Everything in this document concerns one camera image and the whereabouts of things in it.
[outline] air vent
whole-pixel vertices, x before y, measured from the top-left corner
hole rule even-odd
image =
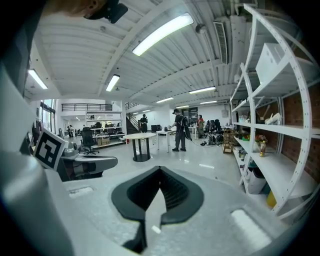
[[[218,37],[219,41],[221,62],[228,64],[228,49],[224,24],[217,21],[214,21],[213,24],[215,26],[216,36]]]

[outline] sticker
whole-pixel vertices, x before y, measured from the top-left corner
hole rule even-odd
[[[33,156],[42,166],[56,171],[59,159],[67,145],[67,141],[44,129],[36,143]]]

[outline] staircase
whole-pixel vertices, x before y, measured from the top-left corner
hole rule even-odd
[[[139,133],[139,123],[131,114],[126,115],[126,133],[137,134]]]

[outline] ceiling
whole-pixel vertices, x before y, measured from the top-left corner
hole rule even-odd
[[[169,97],[174,98],[170,101],[174,105],[230,98],[240,63],[246,61],[251,27],[244,16],[233,16],[235,10],[230,1],[120,2],[128,12],[116,24],[62,14],[40,21],[32,44],[31,68],[48,90],[28,77],[26,97],[112,99],[145,105],[156,105],[156,101]],[[194,24],[165,37],[141,56],[132,53],[139,41],[184,13],[192,16]],[[213,21],[223,23],[228,64],[221,61]],[[207,30],[198,34],[196,26],[201,23]],[[120,79],[107,92],[113,74]],[[217,92],[189,94],[212,86]]]

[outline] floor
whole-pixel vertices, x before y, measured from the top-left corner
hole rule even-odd
[[[175,145],[175,136],[170,136],[170,152],[167,152],[167,139],[159,136],[159,150],[156,136],[149,140],[151,159],[146,162],[133,161],[133,145],[129,144],[107,147],[99,150],[99,156],[110,156],[118,159],[118,164],[112,169],[105,170],[103,177],[119,175],[136,171],[141,168],[165,166],[169,169],[180,169],[200,176],[223,181],[237,190],[239,187],[240,171],[233,153],[223,153],[221,146],[201,146],[207,139],[186,140],[186,152],[172,152]],[[70,138],[77,144],[79,138]],[[147,153],[146,141],[141,143],[142,153]],[[160,217],[166,212],[166,205],[161,191],[158,192],[146,212],[146,236],[148,244],[157,238],[160,226]]]

